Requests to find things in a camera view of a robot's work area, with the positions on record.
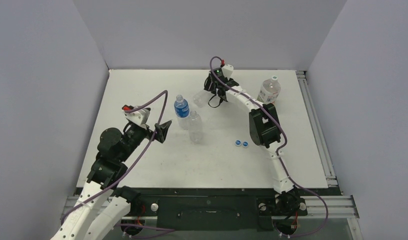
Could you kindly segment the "clear bottle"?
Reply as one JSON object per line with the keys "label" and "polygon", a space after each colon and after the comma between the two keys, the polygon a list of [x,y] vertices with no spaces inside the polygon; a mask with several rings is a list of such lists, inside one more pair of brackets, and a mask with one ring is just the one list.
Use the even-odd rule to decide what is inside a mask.
{"label": "clear bottle", "polygon": [[188,134],[190,140],[195,144],[201,143],[204,138],[202,118],[195,110],[189,113]]}
{"label": "clear bottle", "polygon": [[196,93],[192,98],[193,103],[198,108],[203,108],[207,104],[208,99],[209,99],[209,94],[205,91]]}

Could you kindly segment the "blue label bottle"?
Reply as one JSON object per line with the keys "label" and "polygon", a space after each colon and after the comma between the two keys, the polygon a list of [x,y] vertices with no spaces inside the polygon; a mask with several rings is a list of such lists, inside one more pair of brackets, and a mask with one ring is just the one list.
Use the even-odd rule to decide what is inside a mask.
{"label": "blue label bottle", "polygon": [[175,111],[179,126],[183,130],[187,130],[190,108],[189,108],[188,101],[181,94],[178,94],[176,96],[176,99],[174,102],[174,111]]}

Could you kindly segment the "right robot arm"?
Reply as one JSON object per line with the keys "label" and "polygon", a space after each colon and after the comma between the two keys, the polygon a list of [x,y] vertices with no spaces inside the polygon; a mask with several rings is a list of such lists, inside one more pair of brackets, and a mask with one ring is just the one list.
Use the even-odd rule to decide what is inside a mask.
{"label": "right robot arm", "polygon": [[280,156],[280,150],[275,150],[275,144],[280,143],[284,135],[275,106],[272,103],[262,103],[246,93],[230,77],[232,72],[233,67],[227,64],[211,69],[204,82],[204,90],[218,96],[220,103],[236,104],[238,108],[248,113],[252,142],[269,154],[272,187],[277,192],[273,206],[275,212],[287,217],[305,213],[307,206],[297,192],[297,186],[290,180],[290,175]]}

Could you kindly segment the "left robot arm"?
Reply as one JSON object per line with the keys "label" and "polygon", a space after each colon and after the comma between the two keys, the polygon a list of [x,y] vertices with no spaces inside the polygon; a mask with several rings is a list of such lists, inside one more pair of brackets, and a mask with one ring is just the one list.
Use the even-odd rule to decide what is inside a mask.
{"label": "left robot arm", "polygon": [[98,153],[74,207],[62,218],[54,240],[102,240],[125,215],[141,209],[140,193],[131,187],[117,188],[129,168],[125,161],[144,139],[163,143],[172,121],[155,124],[155,130],[133,122],[121,132],[111,127],[99,138]]}

